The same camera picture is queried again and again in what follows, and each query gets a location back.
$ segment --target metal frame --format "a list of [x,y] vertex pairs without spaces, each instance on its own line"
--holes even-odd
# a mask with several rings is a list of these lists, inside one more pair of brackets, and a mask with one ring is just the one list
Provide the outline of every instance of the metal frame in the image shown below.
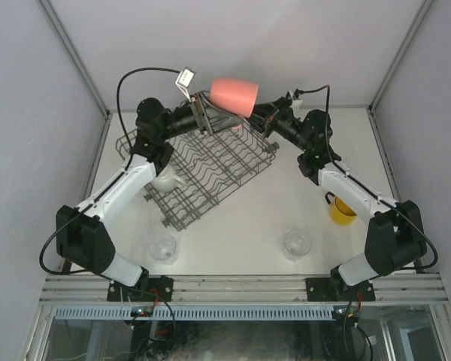
[[399,185],[396,177],[395,170],[391,163],[391,158],[389,157],[389,151],[386,148],[383,140],[383,134],[381,133],[381,129],[377,124],[376,117],[369,109],[366,109],[368,113],[369,123],[371,124],[371,128],[373,130],[374,139],[376,140],[377,149],[379,150],[379,155],[381,157],[381,161],[383,162],[384,169],[386,170],[386,177],[388,178],[389,187],[391,188],[392,197],[401,201],[401,191],[399,190]]
[[[190,320],[221,320],[236,313],[237,320],[329,319],[334,306],[346,302],[309,302],[305,278],[318,275],[278,276],[171,276],[174,279],[171,307]],[[35,322],[23,359],[41,360],[55,317],[59,319],[127,320],[137,307],[151,302],[107,302],[109,282],[95,275],[49,276],[40,297]],[[451,310],[440,275],[399,274],[373,281],[377,300],[364,306],[422,305],[430,311],[440,352],[451,360]],[[143,320],[167,319],[165,306]],[[389,359],[395,359],[392,340],[381,328]]]
[[35,0],[38,7],[42,10],[42,13],[47,19],[53,33],[56,35],[59,43],[63,46],[65,54],[70,59],[72,65],[77,70],[80,79],[83,81],[83,85],[89,90],[90,95],[93,97],[98,109],[101,111],[104,118],[107,118],[110,111],[107,109],[104,100],[102,99],[100,92],[97,90],[92,77],[90,77],[82,59],[80,58],[77,49],[75,49],[74,43],[65,31],[65,27],[62,25],[59,16],[57,15],[50,0]]
[[376,94],[373,97],[373,101],[370,106],[370,109],[372,111],[376,110],[378,104],[381,101],[381,98],[384,95],[384,92],[387,90],[388,85],[391,82],[392,77],[398,70],[398,66],[401,64],[402,59],[404,58],[404,56],[407,53],[407,50],[413,43],[413,40],[415,39],[416,34],[418,33],[421,25],[423,24],[424,19],[428,16],[435,2],[436,0],[423,0],[421,6],[419,7],[418,12],[416,13],[416,16],[414,17],[413,22],[411,23],[409,29],[407,30],[406,36],[404,37],[401,45],[399,46],[398,51],[394,55],[394,58],[386,72],[386,75],[383,78],[383,81],[381,81],[379,89],[376,91]]
[[[323,275],[169,276],[174,279],[173,305],[345,305],[309,302],[305,279]],[[373,281],[377,300],[363,305],[448,305],[439,275],[390,275]],[[95,275],[48,276],[40,305],[144,305],[107,302],[107,280]]]
[[97,143],[95,145],[95,151],[89,166],[89,173],[87,174],[86,180],[83,183],[82,192],[80,193],[80,199],[82,200],[88,198],[92,194],[95,176],[97,175],[98,171],[98,164],[100,163],[100,158],[102,156],[102,152],[104,151],[105,141],[107,140],[107,134],[110,128],[111,121],[112,116],[109,115],[100,131],[100,136],[98,137]]

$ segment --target cable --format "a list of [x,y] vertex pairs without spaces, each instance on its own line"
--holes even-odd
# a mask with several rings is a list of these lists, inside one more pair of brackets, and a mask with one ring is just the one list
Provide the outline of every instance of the cable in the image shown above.
[[139,71],[148,71],[148,70],[154,70],[154,71],[166,71],[169,73],[175,73],[180,74],[180,71],[175,69],[169,69],[169,68],[139,68],[132,71],[129,71],[127,74],[125,74],[119,81],[119,84],[117,85],[117,94],[116,94],[116,101],[117,101],[117,113],[119,114],[119,120],[120,120],[120,126],[122,126],[123,134],[126,137],[127,143],[129,143],[129,149],[132,149],[132,142],[130,140],[129,134],[127,133],[126,125],[123,122],[122,119],[122,112],[120,111],[120,88],[122,86],[123,81],[129,77],[132,74],[138,73]]
[[351,299],[349,300],[349,303],[347,304],[346,307],[346,312],[344,313],[344,321],[343,321],[343,339],[344,339],[344,347],[346,348],[346,352],[347,352],[347,356],[349,356],[349,358],[354,361],[353,357],[351,356],[351,353],[349,352],[349,348],[347,348],[347,341],[346,341],[346,321],[349,318],[349,310],[351,309],[351,305],[353,304],[353,300],[354,300],[354,295],[356,294],[356,292],[358,291],[358,289],[361,287],[359,286],[360,284],[356,285],[353,289],[352,295],[351,295]]
[[45,242],[44,246],[42,247],[42,250],[40,251],[40,256],[38,257],[38,263],[40,263],[40,267],[42,267],[42,269],[46,272],[46,273],[50,273],[51,275],[68,275],[68,273],[64,273],[64,272],[58,272],[58,271],[52,271],[51,269],[49,269],[48,267],[45,266],[44,263],[44,254],[45,254],[45,250],[48,248],[50,242],[61,232],[63,231],[70,223],[72,223],[73,221],[75,221],[79,216],[81,216],[82,214],[84,214],[85,212],[87,212],[93,205],[88,205],[86,206],[82,211],[78,212],[77,214],[75,214],[75,216],[73,216],[70,220],[68,220],[68,222],[66,224],[64,224],[62,227],[60,227],[59,229],[57,229],[54,233],[52,233],[52,235],[47,239],[47,241]]
[[151,292],[147,292],[147,291],[143,291],[143,290],[137,290],[135,288],[130,288],[130,287],[125,287],[125,288],[127,290],[131,290],[131,291],[143,293],[144,295],[155,297],[155,298],[159,299],[168,308],[168,310],[171,312],[171,316],[172,316],[172,326],[174,328],[174,344],[176,344],[177,343],[177,332],[176,332],[177,331],[177,327],[176,327],[176,324],[175,324],[175,316],[174,316],[174,311],[172,310],[172,307],[168,304],[168,302],[165,301],[159,295],[151,293]]
[[50,245],[50,242],[62,231],[64,230],[70,223],[72,223],[73,221],[75,221],[78,217],[80,217],[82,214],[84,214],[85,212],[87,212],[93,205],[94,203],[98,202],[100,200],[100,198],[102,198],[104,196],[105,193],[107,193],[119,180],[121,177],[123,177],[123,175],[129,170],[129,167],[132,163],[132,158],[133,156],[129,157],[129,161],[127,162],[125,168],[123,171],[121,171],[119,173],[119,175],[117,175],[115,177],[114,180],[112,180],[110,182],[110,184],[98,195],[93,199],[93,203],[91,203],[90,205],[87,205],[82,211],[80,211],[79,213],[75,214],[75,216],[73,216],[70,220],[68,220],[68,222],[66,224],[64,224],[62,227],[60,227],[59,229],[57,229],[54,233],[52,233],[52,235],[47,239],[47,241],[45,242],[44,246],[42,247],[41,251],[40,251],[40,256],[38,257],[38,263],[40,263],[40,267],[46,272],[49,273],[51,275],[55,275],[55,276],[63,276],[63,275],[75,275],[77,273],[82,273],[82,272],[89,272],[86,269],[79,269],[77,271],[70,271],[70,272],[58,272],[58,271],[52,271],[51,269],[49,269],[48,267],[45,266],[44,263],[44,254],[45,251],[47,250],[48,246]]
[[368,337],[368,334],[360,327],[360,325],[356,325],[356,328],[361,333],[362,337],[364,337],[364,340],[369,344],[369,361],[373,361],[374,359],[374,351],[373,351],[373,345],[371,343],[371,340]]
[[382,203],[383,205],[385,205],[386,207],[388,207],[389,209],[391,209],[392,211],[394,211],[398,216],[400,216],[401,218],[403,218],[404,220],[406,220],[420,235],[421,237],[425,240],[425,242],[428,244],[428,246],[431,248],[431,251],[433,253],[433,260],[431,261],[431,263],[429,263],[428,265],[419,265],[419,266],[415,266],[415,267],[402,267],[400,269],[402,270],[419,270],[419,269],[427,269],[427,268],[431,268],[434,265],[436,265],[437,260],[438,260],[438,254],[437,254],[437,250],[436,247],[433,245],[433,243],[431,242],[431,240],[424,234],[423,231],[421,231],[408,217],[406,217],[405,215],[403,215],[400,211],[398,211],[398,209],[396,209],[396,207],[390,205],[388,202],[385,202],[382,199],[379,199],[379,196],[373,192],[372,190],[370,190],[369,188],[367,188],[364,184],[362,184],[358,179],[356,179],[354,176],[352,176],[351,174],[349,174],[348,172],[346,172],[340,165],[338,165],[336,163],[336,161],[334,160],[332,154],[331,154],[331,145],[329,144],[329,140],[327,137],[328,134],[328,126],[329,126],[329,98],[331,95],[331,87],[329,85],[325,85],[322,86],[318,89],[315,90],[299,90],[297,89],[294,93],[294,95],[297,97],[301,94],[310,94],[310,93],[317,93],[323,89],[326,89],[326,96],[325,96],[325,147],[326,150],[328,152],[328,157],[329,160],[331,160],[331,163],[337,168],[339,169],[339,171],[341,173],[343,173],[344,175],[346,175],[350,180],[352,180],[354,183],[356,183],[360,188],[362,188],[369,196],[373,197],[374,199],[376,199],[377,201],[379,201],[380,203]]
[[68,324],[68,321],[67,321],[67,320],[63,320],[63,322],[65,323],[65,328],[67,329],[67,335],[68,335],[68,338],[70,338],[70,340],[73,341],[73,342],[79,342],[79,341],[82,341],[81,338],[76,339],[76,338],[72,337],[72,332],[71,332],[71,330],[70,330],[70,325]]

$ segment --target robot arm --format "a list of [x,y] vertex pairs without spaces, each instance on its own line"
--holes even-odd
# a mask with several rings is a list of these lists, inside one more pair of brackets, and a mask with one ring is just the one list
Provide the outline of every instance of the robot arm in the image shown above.
[[167,140],[198,129],[212,135],[238,124],[243,118],[213,106],[204,93],[170,111],[155,98],[137,109],[137,137],[120,170],[97,192],[75,208],[57,212],[57,253],[84,269],[127,287],[145,290],[148,271],[116,252],[109,230],[125,204],[164,169],[174,151]]
[[[108,233],[112,221],[133,195],[168,164],[174,151],[168,139],[194,129],[212,135],[243,121],[243,117],[212,105],[203,92],[188,97],[189,102],[173,111],[155,98],[139,104],[138,133],[126,163],[76,208],[64,205],[57,212],[57,229],[63,229],[56,242],[60,256],[127,287],[147,288],[148,271],[116,252]],[[372,196],[374,193],[353,181],[358,178],[351,177],[328,145],[332,129],[325,112],[313,110],[300,121],[291,109],[293,99],[290,93],[275,102],[256,105],[247,121],[266,138],[277,132],[301,149],[298,163],[302,174],[344,200],[368,224],[365,252],[333,268],[332,282],[337,288],[350,287],[388,275],[423,256],[424,239],[398,216],[400,212],[422,230],[417,206],[411,201],[400,203]]]
[[385,276],[417,260],[426,253],[418,207],[411,201],[399,202],[371,191],[358,179],[329,146],[330,119],[320,110],[310,111],[303,121],[294,117],[292,101],[300,91],[272,103],[257,105],[248,119],[265,137],[277,132],[303,153],[299,169],[317,186],[334,193],[368,225],[365,252],[331,270],[337,290],[351,287],[376,276]]

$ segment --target glass cup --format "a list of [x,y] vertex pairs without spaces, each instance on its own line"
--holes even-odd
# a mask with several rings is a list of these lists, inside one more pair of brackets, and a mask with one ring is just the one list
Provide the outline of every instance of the glass cup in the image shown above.
[[149,244],[152,258],[172,264],[177,261],[177,242],[171,235],[159,235]]
[[299,261],[309,253],[312,242],[309,235],[300,229],[292,229],[284,235],[283,251],[287,259]]

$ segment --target gray wire dish rack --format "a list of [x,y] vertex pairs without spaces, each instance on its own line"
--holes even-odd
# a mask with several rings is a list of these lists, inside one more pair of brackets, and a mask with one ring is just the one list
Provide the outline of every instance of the gray wire dish rack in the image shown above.
[[[129,133],[134,140],[136,130]],[[185,229],[233,192],[264,171],[275,159],[277,143],[269,144],[244,123],[236,129],[204,136],[199,131],[169,140],[174,147],[169,165],[187,182],[183,189],[169,193],[145,186],[147,201],[159,206],[164,226]],[[116,150],[125,159],[129,154],[126,137],[117,139]]]

